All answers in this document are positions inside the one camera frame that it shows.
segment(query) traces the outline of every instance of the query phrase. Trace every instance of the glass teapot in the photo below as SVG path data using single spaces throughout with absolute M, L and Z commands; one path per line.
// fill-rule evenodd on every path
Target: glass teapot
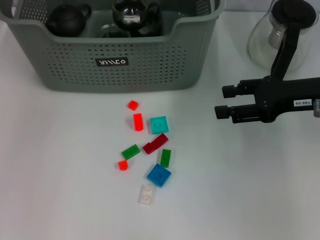
M 131 37 L 156 37 L 162 33 L 160 7 L 149 0 L 113 0 L 114 22 Z
M 288 27 L 299 29 L 296 51 L 289 62 L 288 71 L 297 69 L 305 60 L 310 46 L 313 26 L 318 22 L 315 8 L 304 0 L 273 0 L 269 11 L 256 24 L 247 44 L 253 62 L 267 70 L 273 67 Z

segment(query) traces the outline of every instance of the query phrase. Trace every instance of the gray plastic basket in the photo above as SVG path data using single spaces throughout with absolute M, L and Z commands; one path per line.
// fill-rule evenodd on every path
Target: gray plastic basket
M 8 24 L 44 84 L 58 91 L 93 93 L 193 86 L 225 7 L 225 0 L 156 0 L 163 15 L 163 36 L 96 38 L 103 25 L 113 23 L 113 1 L 87 0 L 92 16 L 82 36 L 71 38 L 51 34 L 44 24 L 57 6 L 85 1 L 20 0 L 14 17 L 12 1 L 0 0 L 0 20 Z M 118 60 L 109 61 L 107 67 L 99 64 L 109 58 Z

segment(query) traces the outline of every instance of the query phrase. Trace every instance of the basket label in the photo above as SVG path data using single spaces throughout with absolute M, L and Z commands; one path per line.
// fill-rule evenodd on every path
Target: basket label
M 118 67 L 129 65 L 127 57 L 96 58 L 95 62 L 98 67 Z

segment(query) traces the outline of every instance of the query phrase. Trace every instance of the lego brick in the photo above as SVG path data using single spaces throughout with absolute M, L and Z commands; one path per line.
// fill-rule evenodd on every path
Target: lego brick
M 142 185 L 138 202 L 141 204 L 151 205 L 154 200 L 155 191 L 156 188 L 152 185 Z
M 169 132 L 167 118 L 165 116 L 150 118 L 152 134 L 163 134 Z
M 119 169 L 120 169 L 121 171 L 124 171 L 124 170 L 127 170 L 127 169 L 128 169 L 128 162 L 127 162 L 127 160 L 118 162 L 118 165 L 119 165 Z
M 136 101 L 131 100 L 128 104 L 128 108 L 135 111 L 139 107 L 139 103 Z
M 160 162 L 160 165 L 162 167 L 164 167 L 164 168 L 169 167 L 170 156 L 171 156 L 171 150 L 168 150 L 168 149 L 162 150 L 161 162 Z
M 133 122 L 136 131 L 142 131 L 144 129 L 144 122 L 141 113 L 133 114 Z
M 158 136 L 155 140 L 153 140 L 150 144 L 153 149 L 157 150 L 158 148 L 162 147 L 169 139 L 167 136 L 162 133 L 160 136 Z
M 170 171 L 157 163 L 146 178 L 158 187 L 162 188 L 169 179 L 170 175 Z
M 137 155 L 138 153 L 140 153 L 140 149 L 139 147 L 135 144 L 131 147 L 129 147 L 128 149 L 124 150 L 122 152 L 122 155 L 124 157 L 124 159 L 129 160 L 130 158 L 134 157 L 135 155 Z
M 154 141 L 148 142 L 144 147 L 143 150 L 146 154 L 152 154 L 155 150 L 160 148 L 162 145 L 164 145 L 169 139 L 165 134 L 161 134 L 158 136 Z
M 155 149 L 153 149 L 153 147 L 151 146 L 151 144 L 149 142 L 143 147 L 143 150 L 148 155 L 152 154 L 155 151 Z

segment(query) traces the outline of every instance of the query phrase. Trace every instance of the glass pitcher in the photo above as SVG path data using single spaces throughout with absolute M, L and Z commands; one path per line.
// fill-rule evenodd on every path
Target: glass pitcher
M 288 67 L 288 72 L 297 69 L 305 60 L 311 46 L 313 26 L 318 22 L 318 12 L 304 0 L 273 0 L 269 11 L 252 30 L 247 52 L 252 61 L 261 68 L 270 70 L 294 15 L 301 22 L 297 49 Z

